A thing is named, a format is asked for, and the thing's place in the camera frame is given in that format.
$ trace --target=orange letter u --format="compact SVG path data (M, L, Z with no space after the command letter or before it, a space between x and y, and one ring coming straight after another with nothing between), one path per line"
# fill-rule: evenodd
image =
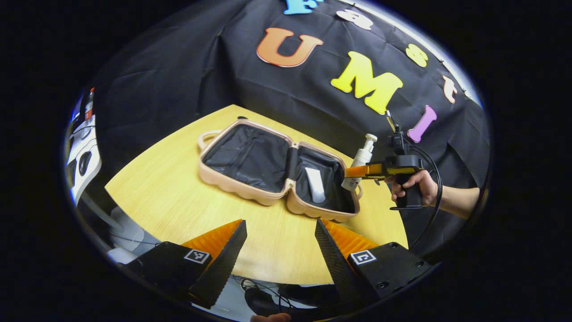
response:
M263 61L278 65L280 67L296 67L304 63L312 50L316 46L322 45L324 42L316 37L301 35L302 43L296 49L296 52L289 56L282 56L278 54L278 47L286 39L286 37L293 36L294 33L290 30L282 28L267 28L266 36L256 48L256 54Z

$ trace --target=white tube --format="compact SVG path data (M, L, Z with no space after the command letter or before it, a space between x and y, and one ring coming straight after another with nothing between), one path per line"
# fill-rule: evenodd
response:
M325 201L324 185L321 181L320 170L305 168L310 182L310 190L312 191L312 200L315 203Z

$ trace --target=human hand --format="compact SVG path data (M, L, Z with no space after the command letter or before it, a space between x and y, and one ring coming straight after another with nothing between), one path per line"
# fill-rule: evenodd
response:
M415 174L413 174L409 180L402 185L398 184L395 181L395 176L388 176L385 180L385 183L391 183L391 200L397 202L397 198L401 198L405 196L405 191L403 188L410 188L414 184L418 183L419 188L421 190L423 206L433 206L435 207L435 202L437 199L437 184L433 179L431 179L431 175L427 170L421 170Z
M268 317L262 315L253 315L251 317L251 322L290 322L292 317L286 313L272 314Z

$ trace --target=white pump bottle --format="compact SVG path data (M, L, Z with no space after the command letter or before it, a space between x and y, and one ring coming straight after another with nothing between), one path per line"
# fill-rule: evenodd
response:
M353 159L351 167L365 166L371 160L371 152L374 150L374 142L378 137L373 134L366 134L366 144L357 151L356 157ZM361 178L345 178L341 186L349 191L355 191Z

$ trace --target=suitcase handle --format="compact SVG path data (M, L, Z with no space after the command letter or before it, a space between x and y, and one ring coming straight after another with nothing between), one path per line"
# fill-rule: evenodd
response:
M222 130L216 129L214 131L207 131L207 132L204 132L203 134L199 135L198 136L198 147L201 148L201 151L204 150L206 147L205 139L207 137L210 137L210 136L217 136L220 134L220 132L222 132Z
M363 188L359 183L357 184L357 187L359 188L359 193L357 194L357 199L360 200L363 196Z

